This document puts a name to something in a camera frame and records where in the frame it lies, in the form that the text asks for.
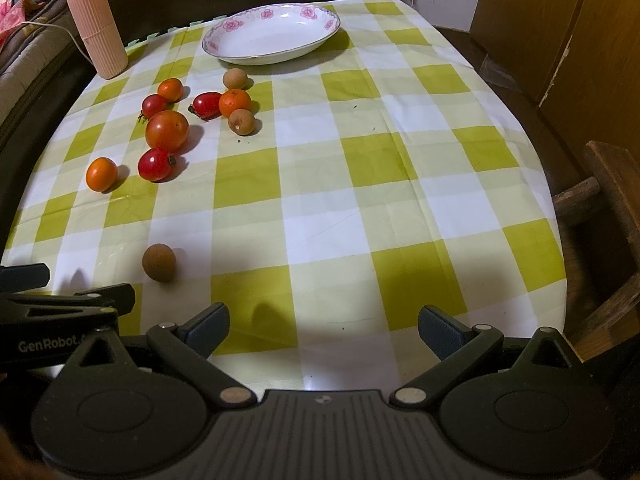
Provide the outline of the brown wooden wardrobe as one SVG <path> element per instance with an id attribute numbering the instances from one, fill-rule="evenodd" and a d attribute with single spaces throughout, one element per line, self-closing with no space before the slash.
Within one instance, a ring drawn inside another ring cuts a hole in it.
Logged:
<path id="1" fill-rule="evenodd" d="M 478 0 L 472 38 L 567 148 L 639 151 L 639 0 Z"/>

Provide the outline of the pink ribbed cylindrical case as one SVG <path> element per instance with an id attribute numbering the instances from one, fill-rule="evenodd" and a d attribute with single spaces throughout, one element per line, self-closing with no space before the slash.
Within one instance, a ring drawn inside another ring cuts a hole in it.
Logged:
<path id="1" fill-rule="evenodd" d="M 79 36 L 96 72 L 112 79 L 126 70 L 127 52 L 122 44 L 107 0 L 66 0 Z"/>

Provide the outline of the pink floral fabric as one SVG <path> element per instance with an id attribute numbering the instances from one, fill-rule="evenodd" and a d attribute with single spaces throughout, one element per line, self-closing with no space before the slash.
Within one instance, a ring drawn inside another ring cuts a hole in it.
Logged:
<path id="1" fill-rule="evenodd" d="M 34 0 L 0 0 L 0 47 L 9 36 L 28 18 L 42 7 Z"/>

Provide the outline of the large orange-red tomato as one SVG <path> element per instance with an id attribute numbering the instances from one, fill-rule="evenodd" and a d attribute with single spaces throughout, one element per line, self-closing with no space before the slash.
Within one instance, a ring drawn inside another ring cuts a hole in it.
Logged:
<path id="1" fill-rule="evenodd" d="M 189 136 L 189 123 L 183 114 L 162 110 L 146 124 L 145 141 L 150 148 L 175 153 Z"/>

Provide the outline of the oblong red cherry tomato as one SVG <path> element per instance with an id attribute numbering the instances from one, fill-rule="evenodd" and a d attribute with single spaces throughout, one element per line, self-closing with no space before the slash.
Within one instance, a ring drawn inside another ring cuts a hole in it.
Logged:
<path id="1" fill-rule="evenodd" d="M 221 94 L 215 91 L 203 92 L 196 96 L 188 107 L 188 111 L 201 120 L 209 120 L 220 115 L 219 101 Z"/>

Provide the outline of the wooden chair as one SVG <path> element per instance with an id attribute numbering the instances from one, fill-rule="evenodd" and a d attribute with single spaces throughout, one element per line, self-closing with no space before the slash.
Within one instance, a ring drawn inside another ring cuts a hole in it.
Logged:
<path id="1" fill-rule="evenodd" d="M 588 361 L 639 333 L 639 164 L 590 141 L 590 176 L 553 196 L 567 291 L 564 334 Z"/>

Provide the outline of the yellow checkered tablecloth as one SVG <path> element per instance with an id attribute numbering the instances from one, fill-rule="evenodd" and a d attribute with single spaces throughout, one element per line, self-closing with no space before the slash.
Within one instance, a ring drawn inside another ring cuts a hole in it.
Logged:
<path id="1" fill-rule="evenodd" d="M 223 302 L 214 363 L 255 390 L 392 390 L 435 363 L 416 329 L 427 304 L 512 337 L 561 327 L 559 230 L 521 124 L 405 3 L 331 9 L 342 26 L 322 47 L 250 70 L 254 136 L 194 120 L 163 183 L 137 172 L 142 100 L 169 77 L 219 90 L 224 66 L 204 26 L 134 47 L 56 128 L 3 262 L 45 263 L 50 292 L 131 284 L 125 335 Z M 86 183 L 98 157 L 118 168 L 104 193 Z M 171 282 L 143 271 L 154 244 L 175 253 Z"/>

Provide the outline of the white floral porcelain plate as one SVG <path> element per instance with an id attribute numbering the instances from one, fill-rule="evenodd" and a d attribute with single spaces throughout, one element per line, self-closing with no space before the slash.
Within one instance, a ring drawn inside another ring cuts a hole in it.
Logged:
<path id="1" fill-rule="evenodd" d="M 202 48 L 233 65 L 271 65 L 318 49 L 340 29 L 337 14 L 322 6 L 268 4 L 223 18 L 203 36 Z"/>

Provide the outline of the brown longan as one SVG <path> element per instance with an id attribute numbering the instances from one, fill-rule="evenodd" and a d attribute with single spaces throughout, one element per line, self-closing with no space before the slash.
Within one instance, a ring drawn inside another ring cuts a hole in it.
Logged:
<path id="1" fill-rule="evenodd" d="M 240 68 L 230 68 L 222 76 L 222 83 L 227 89 L 242 89 L 248 85 L 248 76 L 245 70 Z"/>
<path id="2" fill-rule="evenodd" d="M 238 108 L 229 115 L 228 126 L 238 136 L 250 136 L 256 128 L 255 116 L 250 110 Z"/>
<path id="3" fill-rule="evenodd" d="M 154 244 L 146 248 L 142 256 L 142 268 L 151 280 L 171 282 L 177 272 L 175 253 L 165 244 Z"/>

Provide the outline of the green foam mat edge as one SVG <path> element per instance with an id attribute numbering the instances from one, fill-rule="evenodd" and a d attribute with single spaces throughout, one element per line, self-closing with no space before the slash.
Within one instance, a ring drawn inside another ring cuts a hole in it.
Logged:
<path id="1" fill-rule="evenodd" d="M 181 32 L 182 30 L 186 30 L 186 29 L 187 29 L 187 28 L 189 28 L 189 27 L 192 27 L 192 26 L 200 26 L 200 25 L 203 25 L 204 23 L 205 23 L 205 22 L 204 22 L 204 21 L 202 21 L 202 20 L 199 20 L 199 21 L 193 21 L 193 22 L 190 22 L 189 24 L 187 24 L 186 26 L 181 26 L 181 27 L 169 27 L 168 29 L 166 29 L 166 30 L 162 30 L 161 32 L 152 32 L 152 34 L 146 35 L 145 37 L 137 38 L 137 39 L 133 39 L 133 40 L 129 41 L 129 42 L 128 42 L 128 44 L 126 44 L 126 46 L 125 46 L 125 50 L 126 50 L 127 52 L 130 52 L 130 51 L 132 51 L 132 49 L 133 49 L 134 47 L 139 47 L 139 46 L 141 46 L 142 44 L 145 44 L 146 42 L 149 42 L 149 41 L 151 41 L 151 40 L 154 40 L 154 39 L 156 39 L 156 38 L 158 38 L 158 37 L 163 37 L 163 36 L 166 36 L 166 35 L 171 35 L 171 34 L 174 34 L 175 32 Z"/>

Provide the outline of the small orange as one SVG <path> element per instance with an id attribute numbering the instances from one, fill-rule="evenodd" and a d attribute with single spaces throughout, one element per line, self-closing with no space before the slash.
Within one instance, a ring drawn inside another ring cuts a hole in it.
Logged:
<path id="1" fill-rule="evenodd" d="M 175 103 L 182 99 L 183 84 L 178 78 L 167 78 L 157 86 L 156 93 L 168 103 Z"/>

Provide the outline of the orange tangerine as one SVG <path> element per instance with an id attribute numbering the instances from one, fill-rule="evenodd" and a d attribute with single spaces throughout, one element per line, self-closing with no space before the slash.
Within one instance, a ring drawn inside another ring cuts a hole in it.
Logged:
<path id="1" fill-rule="evenodd" d="M 86 183 L 90 190 L 104 193 L 108 191 L 118 178 L 118 168 L 106 157 L 96 158 L 87 168 Z"/>
<path id="2" fill-rule="evenodd" d="M 236 110 L 251 110 L 252 100 L 243 89 L 229 89 L 220 96 L 218 107 L 220 114 L 229 118 Z"/>

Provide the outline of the grey padded cushion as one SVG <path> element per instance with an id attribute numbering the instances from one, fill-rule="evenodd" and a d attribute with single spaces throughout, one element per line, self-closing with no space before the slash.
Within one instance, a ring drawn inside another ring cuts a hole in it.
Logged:
<path id="1" fill-rule="evenodd" d="M 78 31 L 66 0 L 50 0 L 12 32 L 1 49 L 1 125 L 29 88 L 67 48 L 77 51 Z"/>

